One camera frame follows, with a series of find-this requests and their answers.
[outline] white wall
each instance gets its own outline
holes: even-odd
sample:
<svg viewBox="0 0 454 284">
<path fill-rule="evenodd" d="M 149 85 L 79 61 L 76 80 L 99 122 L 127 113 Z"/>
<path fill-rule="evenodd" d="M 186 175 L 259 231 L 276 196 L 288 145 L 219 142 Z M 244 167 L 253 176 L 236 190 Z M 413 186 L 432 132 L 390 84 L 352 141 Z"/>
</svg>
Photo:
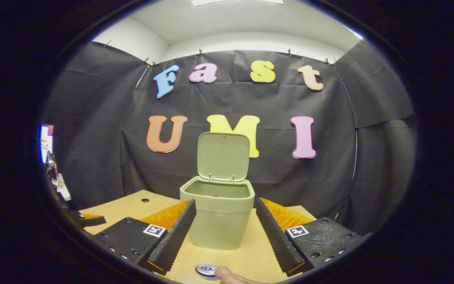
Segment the white wall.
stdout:
<svg viewBox="0 0 454 284">
<path fill-rule="evenodd" d="M 159 62 L 198 54 L 199 49 L 204 53 L 222 50 L 268 50 L 287 53 L 290 49 L 292 54 L 321 61 L 328 58 L 331 62 L 346 53 L 346 50 L 299 36 L 271 32 L 235 32 L 196 37 L 176 43 L 166 50 Z"/>
<path fill-rule="evenodd" d="M 117 22 L 92 41 L 98 43 L 110 41 L 108 45 L 132 54 L 141 60 L 150 58 L 147 61 L 150 64 L 152 61 L 161 62 L 162 55 L 168 48 L 167 43 L 162 38 L 132 18 L 124 18 Z"/>
</svg>

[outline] hand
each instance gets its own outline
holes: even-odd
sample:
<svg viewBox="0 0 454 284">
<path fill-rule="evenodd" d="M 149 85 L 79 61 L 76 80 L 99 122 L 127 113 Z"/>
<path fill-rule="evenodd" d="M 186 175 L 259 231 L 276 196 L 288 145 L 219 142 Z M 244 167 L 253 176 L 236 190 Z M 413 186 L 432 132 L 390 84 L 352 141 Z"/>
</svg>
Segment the hand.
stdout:
<svg viewBox="0 0 454 284">
<path fill-rule="evenodd" d="M 218 268 L 215 271 L 215 276 L 220 279 L 220 284 L 265 284 L 234 274 L 226 266 Z"/>
</svg>

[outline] green trash can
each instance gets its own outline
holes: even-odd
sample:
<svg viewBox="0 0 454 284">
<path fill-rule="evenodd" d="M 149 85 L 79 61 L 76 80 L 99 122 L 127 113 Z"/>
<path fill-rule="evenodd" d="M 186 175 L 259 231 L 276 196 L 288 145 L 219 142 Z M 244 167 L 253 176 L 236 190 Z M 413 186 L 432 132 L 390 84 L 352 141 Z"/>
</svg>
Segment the green trash can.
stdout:
<svg viewBox="0 0 454 284">
<path fill-rule="evenodd" d="M 245 180 L 250 140 L 233 133 L 202 133 L 197 144 L 199 176 L 180 187 L 180 200 L 195 199 L 189 230 L 194 246 L 235 250 L 241 246 L 255 193 Z"/>
</svg>

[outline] blue letter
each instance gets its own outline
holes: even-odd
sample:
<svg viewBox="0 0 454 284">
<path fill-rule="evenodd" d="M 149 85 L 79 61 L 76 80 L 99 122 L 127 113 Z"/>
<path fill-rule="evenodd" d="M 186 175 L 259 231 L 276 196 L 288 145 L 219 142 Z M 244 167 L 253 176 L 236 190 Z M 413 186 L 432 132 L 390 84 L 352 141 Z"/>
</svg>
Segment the blue letter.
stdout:
<svg viewBox="0 0 454 284">
<path fill-rule="evenodd" d="M 176 80 L 176 76 L 173 73 L 173 71 L 178 70 L 178 65 L 173 65 L 163 72 L 157 74 L 155 77 L 153 77 L 153 80 L 157 82 L 157 89 L 159 90 L 159 93 L 157 93 L 157 99 L 162 97 L 163 95 L 167 94 L 168 92 L 171 92 L 173 89 L 173 86 L 170 86 L 168 84 L 168 81 L 170 83 L 174 83 Z"/>
</svg>

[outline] orange letter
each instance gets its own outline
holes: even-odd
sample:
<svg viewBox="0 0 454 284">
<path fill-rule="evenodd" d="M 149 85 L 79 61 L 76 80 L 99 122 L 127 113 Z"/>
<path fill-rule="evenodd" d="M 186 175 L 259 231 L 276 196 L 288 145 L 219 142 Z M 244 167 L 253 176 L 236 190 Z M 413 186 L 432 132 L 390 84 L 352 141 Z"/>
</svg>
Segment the orange letter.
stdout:
<svg viewBox="0 0 454 284">
<path fill-rule="evenodd" d="M 173 122 L 173 131 L 171 132 L 171 139 L 168 142 L 162 143 L 160 141 L 160 129 L 162 124 L 167 118 L 162 115 L 152 115 L 148 118 L 150 126 L 148 126 L 148 134 L 146 135 L 146 145 L 156 152 L 169 153 L 174 151 L 180 144 L 180 138 L 182 137 L 183 124 L 188 120 L 186 116 L 176 115 L 171 117 Z"/>
<path fill-rule="evenodd" d="M 313 70 L 313 67 L 311 67 L 311 65 L 300 67 L 299 69 L 297 69 L 297 71 L 302 73 L 302 76 L 304 77 L 304 83 L 306 84 L 306 86 L 308 86 L 308 88 L 315 91 L 323 89 L 323 84 L 318 83 L 315 77 L 320 75 L 320 71 Z"/>
</svg>

